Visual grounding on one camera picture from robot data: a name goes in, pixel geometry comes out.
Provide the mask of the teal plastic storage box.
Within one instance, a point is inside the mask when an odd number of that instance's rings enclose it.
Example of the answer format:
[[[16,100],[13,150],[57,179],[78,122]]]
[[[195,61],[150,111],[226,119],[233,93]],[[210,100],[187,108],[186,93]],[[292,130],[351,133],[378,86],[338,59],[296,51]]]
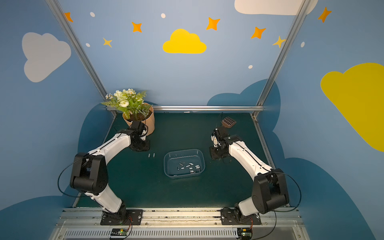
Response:
[[[204,155],[198,149],[173,151],[164,156],[164,173],[171,179],[199,176],[205,168]]]

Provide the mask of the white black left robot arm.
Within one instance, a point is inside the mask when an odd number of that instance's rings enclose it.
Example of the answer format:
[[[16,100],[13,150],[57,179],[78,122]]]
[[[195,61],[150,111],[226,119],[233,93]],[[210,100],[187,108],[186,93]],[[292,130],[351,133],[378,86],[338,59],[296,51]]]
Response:
[[[129,128],[118,131],[100,147],[87,153],[78,153],[72,167],[70,187],[97,202],[105,213],[119,214],[123,209],[123,201],[109,186],[107,165],[126,148],[135,152],[148,151],[148,134],[147,125],[134,121]]]

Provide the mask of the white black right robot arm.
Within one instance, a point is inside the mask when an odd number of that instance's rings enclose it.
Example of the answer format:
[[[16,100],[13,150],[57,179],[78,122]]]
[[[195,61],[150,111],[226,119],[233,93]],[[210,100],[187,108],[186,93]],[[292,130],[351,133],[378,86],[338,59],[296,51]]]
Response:
[[[229,135],[225,127],[214,129],[210,147],[212,159],[233,157],[253,180],[252,194],[236,206],[240,216],[265,214],[290,202],[287,181],[281,169],[274,169],[258,158],[237,135]]]

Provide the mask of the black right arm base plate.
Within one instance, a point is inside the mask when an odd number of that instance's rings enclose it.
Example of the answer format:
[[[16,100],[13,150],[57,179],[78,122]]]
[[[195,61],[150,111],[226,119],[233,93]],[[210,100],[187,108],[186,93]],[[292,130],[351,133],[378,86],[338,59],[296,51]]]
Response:
[[[259,214],[242,215],[237,208],[223,208],[220,210],[222,225],[261,225]]]

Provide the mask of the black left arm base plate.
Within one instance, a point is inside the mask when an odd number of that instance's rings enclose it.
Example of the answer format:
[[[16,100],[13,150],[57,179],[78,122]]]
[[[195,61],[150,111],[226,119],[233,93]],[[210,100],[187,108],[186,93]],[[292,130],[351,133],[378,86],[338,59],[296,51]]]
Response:
[[[143,219],[144,211],[141,209],[125,209],[118,213],[103,212],[101,226],[139,226]]]

